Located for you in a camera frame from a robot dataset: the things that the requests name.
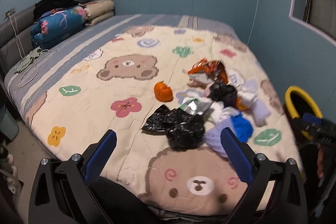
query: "blue gripper pad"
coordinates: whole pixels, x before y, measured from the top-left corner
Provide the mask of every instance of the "blue gripper pad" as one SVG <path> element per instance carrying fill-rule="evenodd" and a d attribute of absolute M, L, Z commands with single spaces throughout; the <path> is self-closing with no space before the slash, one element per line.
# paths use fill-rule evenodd
<path fill-rule="evenodd" d="M 251 185 L 253 181 L 252 165 L 237 143 L 238 139 L 235 140 L 224 128 L 220 134 L 220 141 L 239 179 L 246 182 L 247 185 Z"/>
<path fill-rule="evenodd" d="M 98 145 L 98 147 L 84 167 L 84 181 L 87 186 L 96 182 L 99 178 L 100 173 L 117 145 L 117 135 L 113 130 L 108 130 L 99 143 L 94 145 Z"/>
<path fill-rule="evenodd" d="M 322 124 L 322 119 L 317 118 L 315 115 L 313 115 L 311 113 L 305 113 L 303 115 L 303 120 L 305 122 L 314 123 L 317 126 L 320 126 Z"/>

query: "bear face print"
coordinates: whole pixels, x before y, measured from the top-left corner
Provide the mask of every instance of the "bear face print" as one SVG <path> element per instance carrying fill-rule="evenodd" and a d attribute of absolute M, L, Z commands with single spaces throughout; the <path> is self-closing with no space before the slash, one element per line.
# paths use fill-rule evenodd
<path fill-rule="evenodd" d="M 265 79 L 260 83 L 260 87 L 263 90 L 264 94 L 269 98 L 269 105 L 274 108 L 279 114 L 284 115 L 285 111 L 272 83 L 269 80 Z"/>
<path fill-rule="evenodd" d="M 126 32 L 132 37 L 141 37 L 147 32 L 154 30 L 153 26 L 134 26 L 129 28 Z"/>
<path fill-rule="evenodd" d="M 105 68 L 97 73 L 97 77 L 104 81 L 111 80 L 113 77 L 150 80 L 158 75 L 156 63 L 157 58 L 152 55 L 118 56 L 108 60 Z"/>
<path fill-rule="evenodd" d="M 230 45 L 240 52 L 246 52 L 248 49 L 248 46 L 246 46 L 243 42 L 239 41 L 238 39 L 235 39 L 233 36 L 229 34 L 218 34 L 214 36 L 214 40 L 217 42 Z"/>
<path fill-rule="evenodd" d="M 247 184 L 228 160 L 203 146 L 183 152 L 166 148 L 153 157 L 146 173 L 144 203 L 195 215 L 224 215 L 233 210 Z"/>

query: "green packet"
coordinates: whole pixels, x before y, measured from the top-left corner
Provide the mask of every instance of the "green packet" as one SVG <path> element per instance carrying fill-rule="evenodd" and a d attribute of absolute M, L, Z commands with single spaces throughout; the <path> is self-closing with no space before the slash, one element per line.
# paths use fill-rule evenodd
<path fill-rule="evenodd" d="M 211 107 L 212 103 L 213 102 L 203 102 L 199 99 L 193 98 L 180 105 L 179 109 L 182 109 L 191 115 L 203 115 L 204 112 L 206 112 Z"/>

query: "gray trash can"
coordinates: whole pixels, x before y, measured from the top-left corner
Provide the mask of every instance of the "gray trash can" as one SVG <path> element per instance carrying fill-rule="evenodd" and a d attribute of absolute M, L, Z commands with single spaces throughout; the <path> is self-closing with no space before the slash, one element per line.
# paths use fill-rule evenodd
<path fill-rule="evenodd" d="M 0 131 L 11 141 L 19 132 L 17 122 L 4 104 L 0 107 Z"/>

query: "lavender cloth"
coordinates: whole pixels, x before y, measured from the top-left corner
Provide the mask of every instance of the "lavender cloth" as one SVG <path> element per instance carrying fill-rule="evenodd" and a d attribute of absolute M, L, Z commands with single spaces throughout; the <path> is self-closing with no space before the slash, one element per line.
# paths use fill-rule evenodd
<path fill-rule="evenodd" d="M 223 128 L 226 127 L 229 127 L 232 130 L 232 132 L 236 134 L 231 119 L 227 118 L 223 121 L 216 123 L 215 127 L 208 130 L 203 136 L 204 142 L 207 145 L 209 145 L 209 147 L 211 147 L 212 150 L 217 152 L 218 155 L 220 155 L 222 158 L 228 158 L 224 148 L 221 145 L 221 132 Z"/>
<path fill-rule="evenodd" d="M 251 110 L 254 122 L 257 126 L 262 126 L 265 120 L 271 115 L 265 103 L 259 98 L 253 103 Z"/>

